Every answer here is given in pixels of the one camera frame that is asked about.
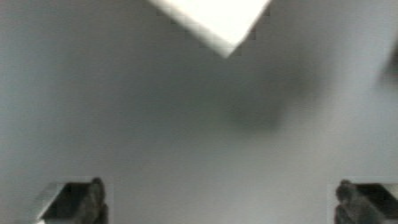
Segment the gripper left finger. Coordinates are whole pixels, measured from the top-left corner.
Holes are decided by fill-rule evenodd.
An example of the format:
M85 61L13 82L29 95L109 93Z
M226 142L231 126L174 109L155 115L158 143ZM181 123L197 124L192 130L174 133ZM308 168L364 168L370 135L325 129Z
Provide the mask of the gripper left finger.
M38 224L109 224L105 184L66 182L38 214Z

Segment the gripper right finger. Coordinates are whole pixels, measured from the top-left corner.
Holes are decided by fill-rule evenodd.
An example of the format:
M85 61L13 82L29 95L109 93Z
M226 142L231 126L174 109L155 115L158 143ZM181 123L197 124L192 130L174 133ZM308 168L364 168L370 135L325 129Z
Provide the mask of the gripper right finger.
M398 183L354 183L336 189L334 224L398 224Z

